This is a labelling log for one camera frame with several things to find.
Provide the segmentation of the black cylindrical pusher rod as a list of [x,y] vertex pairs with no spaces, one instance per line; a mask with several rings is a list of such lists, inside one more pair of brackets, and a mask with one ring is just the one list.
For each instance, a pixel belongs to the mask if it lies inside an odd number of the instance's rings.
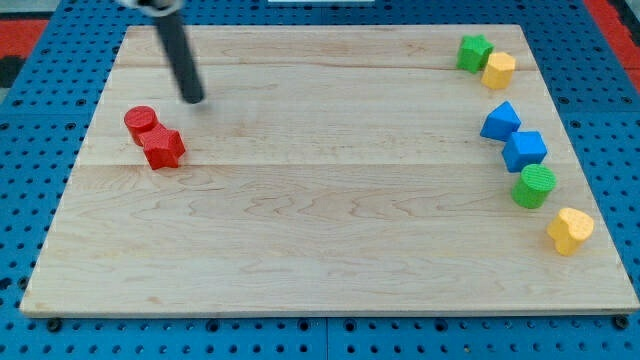
[[202,102],[204,89],[179,11],[157,17],[155,27],[182,100],[188,104]]

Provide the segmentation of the silver rod mount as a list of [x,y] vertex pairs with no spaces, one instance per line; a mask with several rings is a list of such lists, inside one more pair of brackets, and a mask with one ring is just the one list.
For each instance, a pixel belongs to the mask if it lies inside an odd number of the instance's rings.
[[116,0],[120,5],[141,11],[149,17],[165,17],[179,11],[184,0]]

